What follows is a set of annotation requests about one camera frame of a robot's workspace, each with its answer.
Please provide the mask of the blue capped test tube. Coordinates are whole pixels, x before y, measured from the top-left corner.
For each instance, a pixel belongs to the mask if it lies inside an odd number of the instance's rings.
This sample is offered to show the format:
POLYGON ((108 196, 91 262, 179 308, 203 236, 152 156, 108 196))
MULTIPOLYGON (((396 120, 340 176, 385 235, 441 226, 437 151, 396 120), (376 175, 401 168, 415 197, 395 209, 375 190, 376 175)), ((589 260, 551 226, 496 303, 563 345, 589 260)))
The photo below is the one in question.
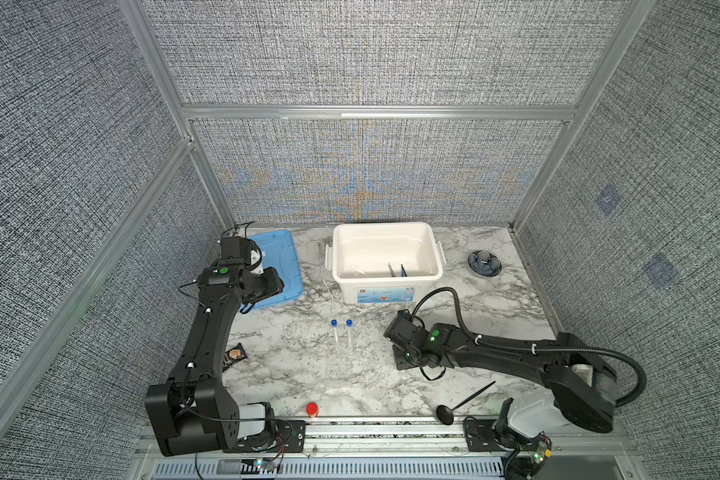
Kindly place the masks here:
POLYGON ((348 348, 353 349, 355 346, 353 321, 351 319, 347 319, 345 322, 345 326, 346 326, 346 339, 347 339, 348 348))
POLYGON ((338 331, 338 321, 336 319, 332 319, 330 324, 331 324, 332 336, 334 339, 334 345, 338 349, 341 346, 340 336, 339 336, 339 331, 338 331))

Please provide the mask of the white plastic storage bin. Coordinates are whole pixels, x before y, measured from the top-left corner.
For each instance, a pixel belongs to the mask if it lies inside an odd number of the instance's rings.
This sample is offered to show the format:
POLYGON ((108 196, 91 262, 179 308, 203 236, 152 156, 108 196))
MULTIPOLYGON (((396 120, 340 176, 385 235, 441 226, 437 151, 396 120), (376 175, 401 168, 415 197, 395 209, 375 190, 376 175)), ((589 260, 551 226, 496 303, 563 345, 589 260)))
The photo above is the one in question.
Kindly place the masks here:
POLYGON ((341 224, 325 248, 325 268, 347 304, 417 302, 442 278, 446 264, 442 243, 424 222, 341 224), (408 277, 401 276, 401 264, 408 277))

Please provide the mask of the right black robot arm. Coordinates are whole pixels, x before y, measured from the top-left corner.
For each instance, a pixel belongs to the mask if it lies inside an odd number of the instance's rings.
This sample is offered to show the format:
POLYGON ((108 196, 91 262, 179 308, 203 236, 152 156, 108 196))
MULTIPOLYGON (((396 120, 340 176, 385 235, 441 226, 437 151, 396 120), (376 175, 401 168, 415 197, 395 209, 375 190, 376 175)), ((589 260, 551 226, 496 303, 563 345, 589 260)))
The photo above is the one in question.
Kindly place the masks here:
POLYGON ((443 323, 427 330, 400 310, 384 337, 411 368, 478 368, 519 377, 550 390, 553 405, 574 425, 595 433, 613 429, 615 369, 573 334, 531 341, 468 334, 443 323))

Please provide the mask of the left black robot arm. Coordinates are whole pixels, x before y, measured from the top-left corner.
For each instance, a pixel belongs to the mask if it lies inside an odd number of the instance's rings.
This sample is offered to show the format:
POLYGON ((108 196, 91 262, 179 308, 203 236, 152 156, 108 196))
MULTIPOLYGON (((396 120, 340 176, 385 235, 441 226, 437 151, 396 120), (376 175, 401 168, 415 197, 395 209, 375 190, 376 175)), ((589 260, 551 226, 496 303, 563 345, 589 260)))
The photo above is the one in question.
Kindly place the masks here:
POLYGON ((163 383, 148 388, 145 408, 166 457, 221 450, 247 453, 278 449, 272 407, 254 403, 242 412, 224 387, 224 355, 235 316, 280 294, 284 282, 268 267, 257 273, 258 245, 247 237, 220 239, 221 254, 193 284, 197 310, 178 361, 163 383))

